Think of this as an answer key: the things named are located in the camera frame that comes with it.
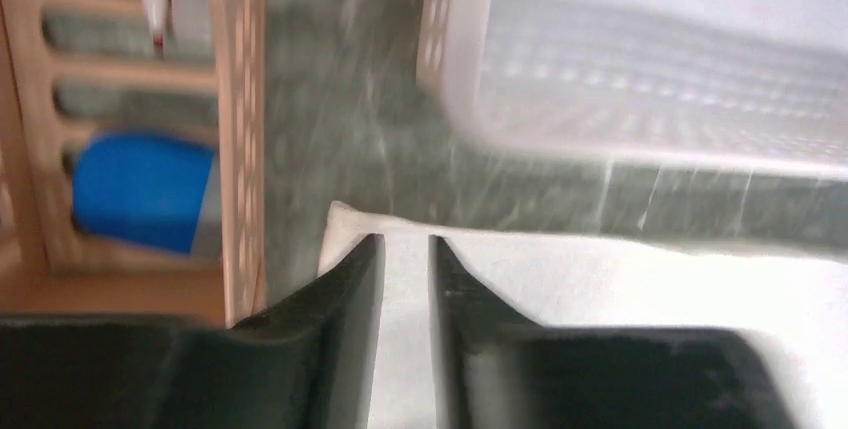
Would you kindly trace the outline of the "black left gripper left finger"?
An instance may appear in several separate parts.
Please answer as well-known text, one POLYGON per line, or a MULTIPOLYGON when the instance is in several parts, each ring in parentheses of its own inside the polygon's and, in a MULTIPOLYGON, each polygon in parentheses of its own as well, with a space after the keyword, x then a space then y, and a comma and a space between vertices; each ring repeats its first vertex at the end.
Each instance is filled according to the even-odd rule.
POLYGON ((359 428, 383 238, 229 329, 171 315, 5 315, 5 428, 359 428))

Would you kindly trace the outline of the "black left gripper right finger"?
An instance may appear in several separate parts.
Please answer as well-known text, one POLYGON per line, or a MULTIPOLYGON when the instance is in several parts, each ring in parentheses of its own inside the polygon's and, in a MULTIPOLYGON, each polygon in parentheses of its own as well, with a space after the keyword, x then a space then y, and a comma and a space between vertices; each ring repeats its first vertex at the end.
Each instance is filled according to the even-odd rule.
POLYGON ((791 428, 764 359, 718 328, 556 327, 429 240, 442 428, 791 428))

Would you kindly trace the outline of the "white towel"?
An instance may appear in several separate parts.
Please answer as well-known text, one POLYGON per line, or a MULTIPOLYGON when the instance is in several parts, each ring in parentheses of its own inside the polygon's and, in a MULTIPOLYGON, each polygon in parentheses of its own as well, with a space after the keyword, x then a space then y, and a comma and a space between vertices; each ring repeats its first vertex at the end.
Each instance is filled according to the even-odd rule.
POLYGON ((741 243, 665 248, 622 239, 504 233, 330 206, 328 272, 362 237, 385 242, 367 424, 442 428, 431 351, 429 237, 532 320, 555 326, 738 330, 804 428, 847 424, 847 263, 741 243))

